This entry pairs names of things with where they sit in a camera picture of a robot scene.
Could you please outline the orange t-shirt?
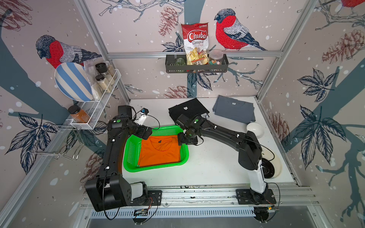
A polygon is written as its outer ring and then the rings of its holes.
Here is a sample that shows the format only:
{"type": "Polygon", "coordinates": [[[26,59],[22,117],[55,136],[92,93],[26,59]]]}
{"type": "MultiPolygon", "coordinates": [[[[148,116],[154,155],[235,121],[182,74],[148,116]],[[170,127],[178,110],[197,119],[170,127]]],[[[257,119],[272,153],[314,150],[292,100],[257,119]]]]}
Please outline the orange t-shirt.
{"type": "Polygon", "coordinates": [[[138,165],[151,167],[178,163],[181,161],[180,149],[176,135],[150,136],[142,140],[138,165]]]}

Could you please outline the black t-shirt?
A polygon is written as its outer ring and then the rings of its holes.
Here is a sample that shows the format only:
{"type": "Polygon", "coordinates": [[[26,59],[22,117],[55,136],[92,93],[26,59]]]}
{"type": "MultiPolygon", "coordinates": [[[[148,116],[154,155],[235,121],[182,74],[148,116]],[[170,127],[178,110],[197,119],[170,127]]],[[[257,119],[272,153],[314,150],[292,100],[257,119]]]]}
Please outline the black t-shirt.
{"type": "Polygon", "coordinates": [[[209,114],[209,111],[197,98],[175,105],[169,108],[168,111],[169,116],[174,122],[177,121],[180,115],[184,115],[189,119],[192,119],[197,115],[209,114]]]}

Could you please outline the grey t-shirt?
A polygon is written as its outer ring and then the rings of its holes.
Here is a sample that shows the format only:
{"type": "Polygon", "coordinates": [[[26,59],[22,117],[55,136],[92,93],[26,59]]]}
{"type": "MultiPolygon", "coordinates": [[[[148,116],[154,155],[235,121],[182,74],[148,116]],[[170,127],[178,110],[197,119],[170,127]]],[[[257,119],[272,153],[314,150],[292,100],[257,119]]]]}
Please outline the grey t-shirt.
{"type": "Polygon", "coordinates": [[[219,95],[213,111],[217,116],[249,124],[256,121],[253,103],[219,95]]]}

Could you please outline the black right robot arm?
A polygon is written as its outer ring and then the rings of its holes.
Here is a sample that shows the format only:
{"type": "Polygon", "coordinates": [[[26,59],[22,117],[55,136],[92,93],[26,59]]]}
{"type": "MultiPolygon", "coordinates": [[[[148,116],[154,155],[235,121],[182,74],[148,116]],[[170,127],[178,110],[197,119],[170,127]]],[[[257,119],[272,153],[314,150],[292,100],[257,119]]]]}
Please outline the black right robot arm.
{"type": "Polygon", "coordinates": [[[196,116],[188,118],[180,115],[175,124],[184,130],[178,134],[179,144],[197,145],[197,138],[207,137],[228,145],[238,152],[238,163],[248,171],[250,189],[252,193],[263,194],[268,189],[262,171],[262,147],[255,133],[236,132],[203,118],[196,116]]]}

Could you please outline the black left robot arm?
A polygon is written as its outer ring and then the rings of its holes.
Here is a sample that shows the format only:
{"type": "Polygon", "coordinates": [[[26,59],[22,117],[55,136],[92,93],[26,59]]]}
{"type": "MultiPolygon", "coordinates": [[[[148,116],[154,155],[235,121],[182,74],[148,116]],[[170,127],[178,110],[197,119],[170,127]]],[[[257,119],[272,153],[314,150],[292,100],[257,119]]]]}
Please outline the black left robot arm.
{"type": "Polygon", "coordinates": [[[131,136],[147,140],[152,128],[135,123],[135,109],[129,105],[118,107],[118,115],[107,124],[107,146],[95,178],[86,182],[87,195],[97,212],[151,201],[145,182],[130,184],[122,176],[123,157],[131,136]]]}

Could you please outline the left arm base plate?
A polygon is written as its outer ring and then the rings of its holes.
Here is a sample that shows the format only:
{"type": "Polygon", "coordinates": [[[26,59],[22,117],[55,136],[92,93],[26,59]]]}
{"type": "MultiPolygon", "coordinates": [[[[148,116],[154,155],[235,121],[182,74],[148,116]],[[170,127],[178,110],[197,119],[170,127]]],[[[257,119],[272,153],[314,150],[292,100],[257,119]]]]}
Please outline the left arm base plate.
{"type": "Polygon", "coordinates": [[[160,206],[162,200],[162,191],[147,191],[147,194],[133,200],[133,206],[160,206]]]}

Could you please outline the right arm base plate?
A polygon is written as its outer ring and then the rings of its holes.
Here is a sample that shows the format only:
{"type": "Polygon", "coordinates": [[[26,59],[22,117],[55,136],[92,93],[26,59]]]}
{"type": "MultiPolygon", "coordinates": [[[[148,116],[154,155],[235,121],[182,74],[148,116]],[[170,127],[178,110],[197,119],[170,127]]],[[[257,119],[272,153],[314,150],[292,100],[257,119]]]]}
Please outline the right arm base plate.
{"type": "Polygon", "coordinates": [[[257,193],[251,189],[237,189],[235,192],[239,205],[274,205],[277,203],[271,189],[267,189],[264,193],[257,193]]]}

